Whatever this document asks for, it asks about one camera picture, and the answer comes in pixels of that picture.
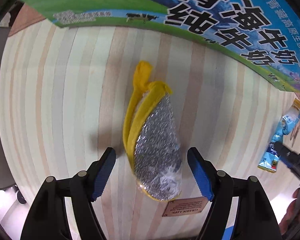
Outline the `person's hand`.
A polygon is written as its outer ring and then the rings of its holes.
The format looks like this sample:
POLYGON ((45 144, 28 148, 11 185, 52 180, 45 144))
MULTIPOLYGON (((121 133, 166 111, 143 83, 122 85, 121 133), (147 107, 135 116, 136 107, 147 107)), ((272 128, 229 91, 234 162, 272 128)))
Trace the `person's hand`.
POLYGON ((294 200, 287 207, 286 214, 284 215, 281 222, 279 223, 279 228, 280 228, 281 235, 284 235, 287 232, 289 223, 292 221, 292 216, 293 216, 294 211, 295 211, 296 199, 298 198, 299 191, 300 191, 300 188, 298 188, 294 191, 294 193, 292 195, 294 200))

